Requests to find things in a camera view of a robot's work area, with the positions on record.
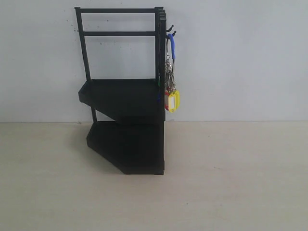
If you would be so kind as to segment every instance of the lower shelf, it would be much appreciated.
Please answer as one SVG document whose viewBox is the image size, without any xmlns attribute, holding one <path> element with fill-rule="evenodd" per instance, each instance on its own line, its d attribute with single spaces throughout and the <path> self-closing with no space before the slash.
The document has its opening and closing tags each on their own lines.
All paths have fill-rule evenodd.
<svg viewBox="0 0 308 231">
<path fill-rule="evenodd" d="M 120 125 L 96 122 L 87 136 L 88 146 L 125 174 L 163 174 L 161 125 Z"/>
</svg>

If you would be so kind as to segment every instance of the blue carabiner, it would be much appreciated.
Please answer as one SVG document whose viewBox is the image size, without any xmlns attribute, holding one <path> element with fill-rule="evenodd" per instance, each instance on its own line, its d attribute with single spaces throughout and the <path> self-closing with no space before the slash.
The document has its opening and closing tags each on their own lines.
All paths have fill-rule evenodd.
<svg viewBox="0 0 308 231">
<path fill-rule="evenodd" d="M 170 39 L 170 42 L 171 42 L 172 59 L 175 59 L 175 43 L 174 43 L 173 35 L 168 34 L 168 38 Z"/>
</svg>

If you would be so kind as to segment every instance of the upper shelf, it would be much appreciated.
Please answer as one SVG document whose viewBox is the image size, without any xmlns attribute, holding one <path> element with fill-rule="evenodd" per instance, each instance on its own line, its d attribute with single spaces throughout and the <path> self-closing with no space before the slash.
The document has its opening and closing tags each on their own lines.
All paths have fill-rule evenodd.
<svg viewBox="0 0 308 231">
<path fill-rule="evenodd" d="M 155 79 L 92 79 L 79 100 L 119 123 L 159 123 Z"/>
</svg>

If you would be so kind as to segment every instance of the horizontal bar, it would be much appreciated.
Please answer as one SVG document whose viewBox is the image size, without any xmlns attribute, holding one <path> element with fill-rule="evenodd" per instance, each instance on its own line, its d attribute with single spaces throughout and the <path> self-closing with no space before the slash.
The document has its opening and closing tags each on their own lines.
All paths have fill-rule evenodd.
<svg viewBox="0 0 308 231">
<path fill-rule="evenodd" d="M 155 36 L 155 31 L 84 31 L 84 36 Z"/>
<path fill-rule="evenodd" d="M 81 13 L 155 13 L 154 8 L 80 8 Z"/>
</svg>

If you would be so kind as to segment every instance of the white wall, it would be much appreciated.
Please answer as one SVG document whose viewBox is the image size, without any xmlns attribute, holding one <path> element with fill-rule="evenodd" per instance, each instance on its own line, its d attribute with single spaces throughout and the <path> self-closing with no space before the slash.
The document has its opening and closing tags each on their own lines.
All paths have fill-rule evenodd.
<svg viewBox="0 0 308 231">
<path fill-rule="evenodd" d="M 0 121 L 91 120 L 77 94 L 85 74 L 75 6 L 165 7 L 178 31 L 181 92 L 181 106 L 168 120 L 308 119 L 306 0 L 2 0 Z M 149 16 L 141 19 L 90 17 L 89 28 L 152 28 Z M 149 77 L 152 41 L 91 38 L 93 77 Z"/>
</svg>

